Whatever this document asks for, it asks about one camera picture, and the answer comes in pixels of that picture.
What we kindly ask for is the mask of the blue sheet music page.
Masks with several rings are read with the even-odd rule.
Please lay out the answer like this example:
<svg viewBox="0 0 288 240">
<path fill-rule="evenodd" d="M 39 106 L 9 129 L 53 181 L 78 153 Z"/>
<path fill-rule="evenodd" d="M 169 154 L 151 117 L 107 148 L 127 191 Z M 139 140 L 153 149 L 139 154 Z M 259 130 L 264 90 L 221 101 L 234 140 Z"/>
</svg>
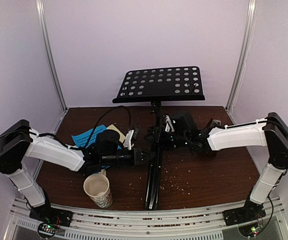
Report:
<svg viewBox="0 0 288 240">
<path fill-rule="evenodd" d="M 107 129 L 107 127 L 105 125 L 99 125 L 95 128 L 94 132 L 93 129 L 90 129 L 82 134 L 79 135 L 72 135 L 71 138 L 75 144 L 75 146 L 79 147 L 79 148 L 86 148 L 89 147 L 91 144 L 93 144 L 96 141 L 96 137 L 97 134 L 105 131 Z"/>
</svg>

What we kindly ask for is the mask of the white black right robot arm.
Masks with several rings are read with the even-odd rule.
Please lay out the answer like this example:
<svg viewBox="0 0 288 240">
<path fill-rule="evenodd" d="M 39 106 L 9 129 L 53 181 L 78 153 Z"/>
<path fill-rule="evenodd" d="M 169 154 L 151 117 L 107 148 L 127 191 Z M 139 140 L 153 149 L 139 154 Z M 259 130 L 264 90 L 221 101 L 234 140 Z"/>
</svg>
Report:
<svg viewBox="0 0 288 240">
<path fill-rule="evenodd" d="M 253 122 L 224 125 L 211 120 L 198 129 L 191 114 L 165 115 L 162 126 L 149 128 L 145 139 L 164 150 L 187 147 L 199 154 L 214 154 L 230 148 L 262 146 L 268 148 L 268 163 L 240 210 L 243 220 L 252 220 L 288 169 L 288 127 L 275 112 Z"/>
</svg>

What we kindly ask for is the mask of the black music stand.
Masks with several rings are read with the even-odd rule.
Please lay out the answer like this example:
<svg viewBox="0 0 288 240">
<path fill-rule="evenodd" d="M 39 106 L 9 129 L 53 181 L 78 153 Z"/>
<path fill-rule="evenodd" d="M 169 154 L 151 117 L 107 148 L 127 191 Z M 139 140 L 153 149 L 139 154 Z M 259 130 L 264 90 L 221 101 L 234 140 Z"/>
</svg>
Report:
<svg viewBox="0 0 288 240">
<path fill-rule="evenodd" d="M 164 128 L 164 115 L 161 108 L 163 102 L 203 101 L 199 67 L 165 67 L 142 70 L 131 70 L 126 73 L 117 96 L 112 100 L 115 104 L 151 103 L 151 113 L 155 115 L 155 125 Z M 177 113 L 170 116 L 175 132 L 173 149 L 186 147 L 191 152 L 203 149 L 201 136 L 190 113 Z M 145 208 L 158 208 L 161 167 L 164 151 L 156 142 L 149 142 L 155 158 L 149 163 Z"/>
</svg>

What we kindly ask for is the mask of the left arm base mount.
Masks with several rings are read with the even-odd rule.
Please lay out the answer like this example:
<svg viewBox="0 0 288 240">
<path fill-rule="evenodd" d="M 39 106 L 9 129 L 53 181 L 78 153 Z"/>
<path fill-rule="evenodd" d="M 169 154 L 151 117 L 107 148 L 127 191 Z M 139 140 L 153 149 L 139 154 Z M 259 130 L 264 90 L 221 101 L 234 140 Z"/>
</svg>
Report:
<svg viewBox="0 0 288 240">
<path fill-rule="evenodd" d="M 59 233 L 61 227 L 71 225 L 73 212 L 69 210 L 53 208 L 49 205 L 41 207 L 30 207 L 29 217 L 39 220 L 37 233 L 44 239 L 50 239 Z"/>
</svg>

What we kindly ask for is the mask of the yellow sheet music page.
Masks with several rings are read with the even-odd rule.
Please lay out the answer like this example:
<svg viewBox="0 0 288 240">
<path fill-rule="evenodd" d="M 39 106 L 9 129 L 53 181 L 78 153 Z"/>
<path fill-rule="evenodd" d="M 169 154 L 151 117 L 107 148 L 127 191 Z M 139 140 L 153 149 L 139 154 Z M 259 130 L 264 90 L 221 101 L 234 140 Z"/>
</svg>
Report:
<svg viewBox="0 0 288 240">
<path fill-rule="evenodd" d="M 125 135 L 114 124 L 109 125 L 107 129 L 116 131 L 119 134 L 120 142 L 123 142 L 125 140 Z"/>
</svg>

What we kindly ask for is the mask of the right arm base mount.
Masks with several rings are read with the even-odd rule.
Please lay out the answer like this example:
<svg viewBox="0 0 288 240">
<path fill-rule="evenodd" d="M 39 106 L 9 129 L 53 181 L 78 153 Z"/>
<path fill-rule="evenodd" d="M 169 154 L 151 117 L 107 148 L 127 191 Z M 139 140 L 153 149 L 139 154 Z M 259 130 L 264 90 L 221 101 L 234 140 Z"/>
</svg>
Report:
<svg viewBox="0 0 288 240">
<path fill-rule="evenodd" d="M 266 212 L 262 205 L 256 207 L 243 206 L 223 212 L 226 226 L 238 225 L 239 233 L 247 238 L 259 234 L 265 216 Z"/>
</svg>

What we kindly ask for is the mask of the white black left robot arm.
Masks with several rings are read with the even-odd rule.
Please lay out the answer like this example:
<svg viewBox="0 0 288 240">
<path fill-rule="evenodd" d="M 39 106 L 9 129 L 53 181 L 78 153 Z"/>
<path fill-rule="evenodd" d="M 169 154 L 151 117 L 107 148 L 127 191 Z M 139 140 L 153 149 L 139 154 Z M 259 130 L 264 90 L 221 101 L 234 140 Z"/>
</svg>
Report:
<svg viewBox="0 0 288 240">
<path fill-rule="evenodd" d="M 84 175 L 84 192 L 95 205 L 106 209 L 113 198 L 104 168 L 141 166 L 155 157 L 153 152 L 133 145 L 136 133 L 131 129 L 120 140 L 118 131 L 105 128 L 89 135 L 85 146 L 71 146 L 51 133 L 36 131 L 22 119 L 0 135 L 0 173 L 11 180 L 45 222 L 51 222 L 56 212 L 50 207 L 46 191 L 27 172 L 24 158 L 44 160 Z"/>
</svg>

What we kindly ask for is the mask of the red wooden metronome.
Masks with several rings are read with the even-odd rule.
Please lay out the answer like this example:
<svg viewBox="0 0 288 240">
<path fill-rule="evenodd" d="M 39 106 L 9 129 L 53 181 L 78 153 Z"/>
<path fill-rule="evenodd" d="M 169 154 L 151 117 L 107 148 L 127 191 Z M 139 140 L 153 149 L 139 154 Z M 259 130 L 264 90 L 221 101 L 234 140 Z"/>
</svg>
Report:
<svg viewBox="0 0 288 240">
<path fill-rule="evenodd" d="M 211 118 L 206 125 L 207 128 L 214 128 L 214 127 L 219 127 L 219 126 L 221 126 L 221 120 L 214 119 L 214 118 Z"/>
</svg>

